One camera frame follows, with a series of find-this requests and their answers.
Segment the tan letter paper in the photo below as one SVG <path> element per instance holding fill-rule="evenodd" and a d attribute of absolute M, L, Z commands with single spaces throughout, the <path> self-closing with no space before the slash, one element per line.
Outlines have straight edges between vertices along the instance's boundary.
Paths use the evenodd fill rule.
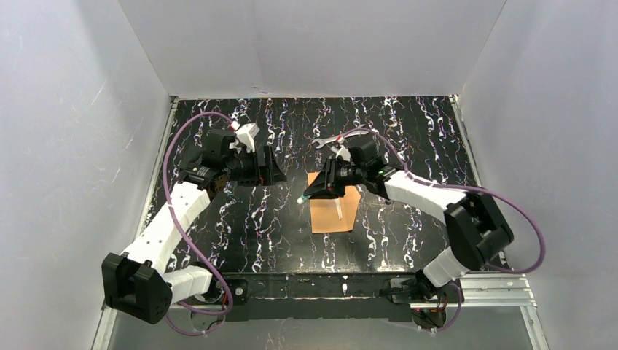
<path fill-rule="evenodd" d="M 342 205 L 341 205 L 340 199 L 339 198 L 334 199 L 334 204 L 335 204 L 335 208 L 336 208 L 336 211 L 337 211 L 338 219 L 342 219 L 343 218 L 343 209 L 342 209 Z"/>

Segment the orange envelope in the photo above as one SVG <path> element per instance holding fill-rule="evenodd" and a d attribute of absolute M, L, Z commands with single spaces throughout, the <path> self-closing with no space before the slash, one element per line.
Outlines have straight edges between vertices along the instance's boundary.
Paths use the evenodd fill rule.
<path fill-rule="evenodd" d="M 360 200 L 354 186 L 347 186 L 342 198 L 309 200 L 312 234 L 351 232 Z"/>

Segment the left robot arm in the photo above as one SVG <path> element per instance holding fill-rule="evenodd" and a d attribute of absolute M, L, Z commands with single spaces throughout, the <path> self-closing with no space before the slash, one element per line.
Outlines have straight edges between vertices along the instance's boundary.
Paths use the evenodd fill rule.
<path fill-rule="evenodd" d="M 172 304 L 208 292 L 213 274 L 204 262 L 170 273 L 166 270 L 181 240 L 176 224 L 189 228 L 229 182 L 257 187 L 286 181 L 272 147 L 255 144 L 258 133 L 254 122 L 210 130 L 201 146 L 189 148 L 180 163 L 171 204 L 158 211 L 122 254 L 110 253 L 103 260 L 108 307 L 157 324 Z"/>

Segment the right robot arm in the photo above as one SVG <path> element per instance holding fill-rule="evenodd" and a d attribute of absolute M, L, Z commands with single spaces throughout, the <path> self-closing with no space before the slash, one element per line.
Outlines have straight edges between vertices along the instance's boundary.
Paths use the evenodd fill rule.
<path fill-rule="evenodd" d="M 384 198 L 408 204 L 445 225 L 449 245 L 415 273 L 411 289 L 429 294 L 449 282 L 478 271 L 514 240 L 514 234 L 493 197 L 482 191 L 422 184 L 400 166 L 389 164 L 370 136 L 346 148 L 350 156 L 330 156 L 298 203 L 341 198 L 348 186 L 363 185 Z"/>

